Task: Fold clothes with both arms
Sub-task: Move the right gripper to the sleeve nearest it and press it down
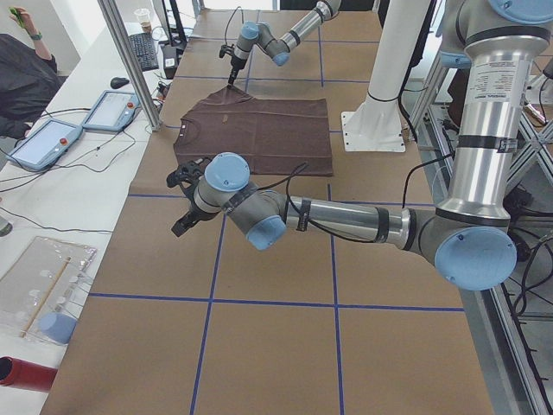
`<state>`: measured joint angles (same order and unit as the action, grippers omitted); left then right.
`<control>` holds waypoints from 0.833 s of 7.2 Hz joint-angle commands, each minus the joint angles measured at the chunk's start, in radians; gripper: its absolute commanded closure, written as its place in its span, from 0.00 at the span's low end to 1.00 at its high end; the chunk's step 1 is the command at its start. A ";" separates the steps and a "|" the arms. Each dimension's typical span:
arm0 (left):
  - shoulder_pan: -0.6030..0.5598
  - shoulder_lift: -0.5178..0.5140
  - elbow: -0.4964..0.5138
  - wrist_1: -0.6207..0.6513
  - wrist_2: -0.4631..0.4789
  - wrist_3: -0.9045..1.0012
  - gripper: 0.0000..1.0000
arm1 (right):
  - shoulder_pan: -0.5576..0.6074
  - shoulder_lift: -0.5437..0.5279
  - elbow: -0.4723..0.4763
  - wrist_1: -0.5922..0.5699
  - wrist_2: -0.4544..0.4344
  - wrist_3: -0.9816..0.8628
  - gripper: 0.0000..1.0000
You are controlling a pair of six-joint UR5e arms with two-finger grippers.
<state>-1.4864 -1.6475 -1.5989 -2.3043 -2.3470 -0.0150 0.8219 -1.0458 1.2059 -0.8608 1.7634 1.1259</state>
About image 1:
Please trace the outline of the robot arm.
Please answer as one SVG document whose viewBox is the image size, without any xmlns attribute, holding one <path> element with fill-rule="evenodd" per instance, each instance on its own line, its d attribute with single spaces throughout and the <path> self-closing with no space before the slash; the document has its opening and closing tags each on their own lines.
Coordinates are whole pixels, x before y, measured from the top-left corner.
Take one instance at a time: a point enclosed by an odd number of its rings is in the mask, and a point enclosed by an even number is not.
<svg viewBox="0 0 553 415">
<path fill-rule="evenodd" d="M 503 283 L 517 260 L 503 200 L 526 81 L 552 30 L 549 1 L 450 1 L 438 54 L 445 68 L 468 73 L 448 192 L 430 210 L 349 207 L 260 187 L 234 152 L 201 155 L 167 178 L 189 209 L 176 235 L 218 214 L 227 215 L 257 249 L 285 230 L 315 228 L 356 243 L 388 243 L 431 263 L 451 284 L 484 291 Z"/>
<path fill-rule="evenodd" d="M 222 45 L 219 57 L 231 56 L 231 72 L 228 86 L 233 86 L 238 73 L 246 66 L 251 51 L 257 45 L 279 67 L 288 60 L 290 53 L 298 47 L 313 31 L 324 22 L 335 18 L 340 10 L 341 1 L 318 1 L 299 22 L 281 37 L 276 38 L 270 26 L 265 22 L 246 21 L 243 23 L 235 45 Z"/>
</svg>

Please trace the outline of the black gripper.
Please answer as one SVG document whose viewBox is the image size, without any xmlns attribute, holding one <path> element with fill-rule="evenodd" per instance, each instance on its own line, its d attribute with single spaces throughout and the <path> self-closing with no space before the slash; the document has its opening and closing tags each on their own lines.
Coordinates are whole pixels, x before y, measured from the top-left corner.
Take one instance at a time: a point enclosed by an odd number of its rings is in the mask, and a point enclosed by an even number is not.
<svg viewBox="0 0 553 415">
<path fill-rule="evenodd" d="M 233 55 L 231 58 L 231 72 L 228 78 L 228 85 L 233 86 L 238 78 L 239 72 L 245 68 L 245 60 Z"/>
<path fill-rule="evenodd" d="M 197 225 L 203 217 L 204 212 L 197 207 L 191 207 L 175 224 L 171 227 L 171 232 L 175 236 L 182 236 L 189 229 Z"/>
</svg>

